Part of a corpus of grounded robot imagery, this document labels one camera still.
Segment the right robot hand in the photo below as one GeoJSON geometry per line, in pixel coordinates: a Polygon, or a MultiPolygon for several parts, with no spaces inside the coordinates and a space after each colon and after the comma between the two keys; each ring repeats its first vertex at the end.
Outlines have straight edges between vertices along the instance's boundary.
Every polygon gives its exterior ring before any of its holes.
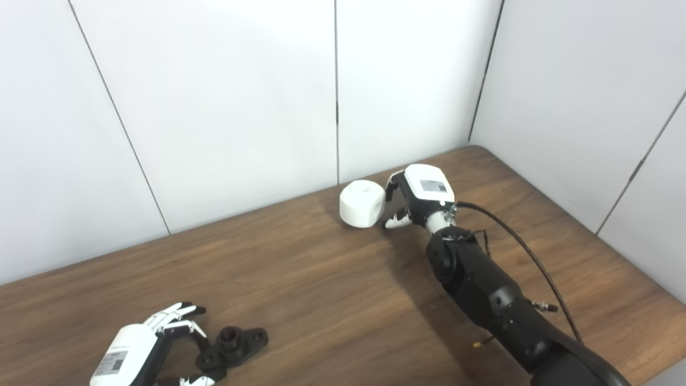
{"type": "Polygon", "coordinates": [[[405,206],[381,222],[382,229],[421,226],[432,235],[455,227],[455,193],[441,169],[426,164],[411,164],[393,173],[385,184],[385,202],[400,191],[405,206]]]}

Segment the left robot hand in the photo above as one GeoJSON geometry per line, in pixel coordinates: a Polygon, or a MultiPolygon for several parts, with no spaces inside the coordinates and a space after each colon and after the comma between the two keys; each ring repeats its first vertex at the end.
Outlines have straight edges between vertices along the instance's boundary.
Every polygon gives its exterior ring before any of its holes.
{"type": "Polygon", "coordinates": [[[174,340],[189,336],[201,352],[209,339],[192,315],[206,313],[203,306],[181,301],[149,316],[142,323],[122,327],[106,350],[90,385],[192,385],[216,383],[218,376],[189,376],[163,380],[160,371],[174,340]]]}

